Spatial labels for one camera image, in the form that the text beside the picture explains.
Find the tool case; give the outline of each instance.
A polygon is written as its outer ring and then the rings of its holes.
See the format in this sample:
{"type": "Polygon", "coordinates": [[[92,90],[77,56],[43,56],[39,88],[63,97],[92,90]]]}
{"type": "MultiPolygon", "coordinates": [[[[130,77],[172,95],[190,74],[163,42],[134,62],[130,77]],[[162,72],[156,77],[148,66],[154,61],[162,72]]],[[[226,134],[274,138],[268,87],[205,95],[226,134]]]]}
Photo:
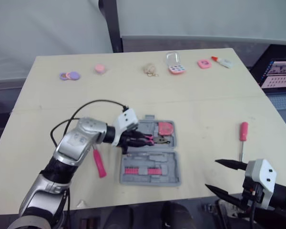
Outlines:
{"type": "Polygon", "coordinates": [[[159,137],[159,122],[170,123],[174,127],[171,135],[163,136],[169,143],[153,146],[128,147],[122,155],[120,183],[125,185],[179,186],[180,172],[176,147],[176,128],[173,121],[155,120],[154,115],[146,115],[139,121],[137,131],[159,137]]]}

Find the laptop screen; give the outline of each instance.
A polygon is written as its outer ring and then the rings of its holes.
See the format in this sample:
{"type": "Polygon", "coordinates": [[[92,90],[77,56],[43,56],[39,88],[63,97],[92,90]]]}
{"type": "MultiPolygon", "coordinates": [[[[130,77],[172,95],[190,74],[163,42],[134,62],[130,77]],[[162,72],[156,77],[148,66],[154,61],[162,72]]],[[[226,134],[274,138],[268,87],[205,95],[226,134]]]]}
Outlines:
{"type": "Polygon", "coordinates": [[[267,66],[259,84],[263,89],[285,88],[286,61],[271,61],[267,66]]]}

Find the white glue bottle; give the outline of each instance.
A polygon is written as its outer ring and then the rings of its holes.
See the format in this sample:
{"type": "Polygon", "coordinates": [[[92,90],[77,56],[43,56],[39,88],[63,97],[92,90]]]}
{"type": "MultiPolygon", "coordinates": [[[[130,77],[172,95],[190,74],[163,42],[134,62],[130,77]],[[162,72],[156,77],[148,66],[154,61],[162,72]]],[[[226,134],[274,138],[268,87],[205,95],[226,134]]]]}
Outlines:
{"type": "Polygon", "coordinates": [[[229,60],[221,59],[221,58],[218,58],[216,56],[212,56],[212,60],[220,63],[222,66],[224,66],[226,68],[232,68],[233,67],[232,62],[229,60]]]}

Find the screwdriver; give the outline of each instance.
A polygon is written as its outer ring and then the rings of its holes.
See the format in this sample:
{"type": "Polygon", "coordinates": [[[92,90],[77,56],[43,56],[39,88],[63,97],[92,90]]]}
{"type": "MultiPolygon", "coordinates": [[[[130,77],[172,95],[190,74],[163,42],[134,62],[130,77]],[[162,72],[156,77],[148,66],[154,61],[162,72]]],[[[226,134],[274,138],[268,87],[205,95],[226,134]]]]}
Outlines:
{"type": "Polygon", "coordinates": [[[248,123],[243,122],[240,126],[240,136],[239,136],[239,140],[243,142],[242,153],[240,156],[241,162],[243,162],[243,160],[244,160],[244,142],[247,140],[247,134],[248,134],[248,123]]]}

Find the table surface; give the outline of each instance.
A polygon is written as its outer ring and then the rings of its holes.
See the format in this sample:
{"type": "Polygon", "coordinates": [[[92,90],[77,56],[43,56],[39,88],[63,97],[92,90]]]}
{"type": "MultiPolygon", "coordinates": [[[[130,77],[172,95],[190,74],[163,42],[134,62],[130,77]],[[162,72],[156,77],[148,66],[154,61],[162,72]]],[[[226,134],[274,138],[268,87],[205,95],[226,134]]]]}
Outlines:
{"type": "MultiPolygon", "coordinates": [[[[173,120],[182,184],[179,187],[126,186],[119,183],[121,150],[101,144],[107,176],[100,179],[91,153],[71,185],[71,209],[80,200],[86,208],[212,196],[211,184],[230,193],[242,191],[243,171],[214,162],[239,159],[239,125],[249,123],[245,161],[266,158],[277,170],[277,183],[286,185],[286,124],[233,49],[178,51],[186,72],[172,75],[166,52],[131,52],[37,57],[0,139],[0,214],[18,212],[40,170],[54,152],[50,130],[83,103],[113,99],[133,108],[138,118],[155,115],[173,120]],[[196,61],[215,55],[231,60],[232,69],[212,62],[200,69],[196,61]],[[154,63],[158,77],[142,71],[154,63]],[[93,67],[108,68],[97,75],[93,67]],[[61,81],[60,72],[78,71],[78,81],[61,81]]],[[[98,103],[78,116],[108,124],[120,114],[118,106],[98,103]]],[[[63,129],[55,133],[59,141],[63,129]]]]}

